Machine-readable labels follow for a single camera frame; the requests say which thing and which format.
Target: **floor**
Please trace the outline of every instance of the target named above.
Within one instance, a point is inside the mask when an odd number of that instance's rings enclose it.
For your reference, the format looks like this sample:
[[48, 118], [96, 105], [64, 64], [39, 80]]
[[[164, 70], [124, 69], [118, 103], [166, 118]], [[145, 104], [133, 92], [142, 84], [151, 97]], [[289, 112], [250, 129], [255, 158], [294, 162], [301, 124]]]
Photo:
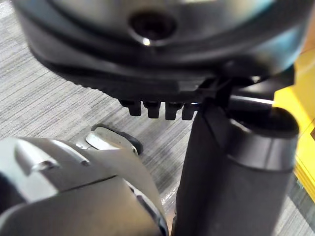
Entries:
[[[7, 0], [0, 0], [0, 139], [8, 136], [75, 140], [96, 123], [137, 137], [140, 156], [160, 191], [166, 212], [175, 193], [191, 129], [190, 121], [130, 117], [118, 101], [100, 91], [66, 82], [30, 54]], [[275, 234], [315, 236], [315, 205], [296, 184], [285, 200]]]

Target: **black pole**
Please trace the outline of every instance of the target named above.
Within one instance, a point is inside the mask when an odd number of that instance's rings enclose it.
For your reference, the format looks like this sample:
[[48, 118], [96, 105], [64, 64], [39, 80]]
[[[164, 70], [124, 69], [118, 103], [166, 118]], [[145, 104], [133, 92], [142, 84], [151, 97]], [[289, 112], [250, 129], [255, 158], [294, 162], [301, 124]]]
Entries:
[[277, 108], [243, 118], [255, 121], [247, 125], [211, 105], [197, 114], [173, 236], [272, 235], [293, 172], [298, 125]]

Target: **yellow object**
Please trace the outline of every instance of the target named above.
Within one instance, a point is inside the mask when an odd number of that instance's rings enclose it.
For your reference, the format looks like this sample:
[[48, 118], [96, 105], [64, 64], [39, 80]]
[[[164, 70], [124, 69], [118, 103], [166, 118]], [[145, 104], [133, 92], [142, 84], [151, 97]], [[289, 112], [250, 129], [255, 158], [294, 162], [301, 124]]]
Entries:
[[296, 84], [276, 92], [275, 106], [290, 111], [299, 123], [295, 174], [315, 202], [315, 49], [300, 56]]

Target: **screw hole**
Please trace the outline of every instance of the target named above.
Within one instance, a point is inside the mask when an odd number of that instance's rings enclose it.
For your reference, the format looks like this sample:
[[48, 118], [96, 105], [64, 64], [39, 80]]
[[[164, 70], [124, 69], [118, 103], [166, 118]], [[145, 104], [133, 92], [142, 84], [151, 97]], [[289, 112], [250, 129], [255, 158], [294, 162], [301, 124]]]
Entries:
[[131, 17], [129, 24], [139, 36], [149, 40], [169, 38], [176, 29], [172, 17], [157, 12], [138, 13]]

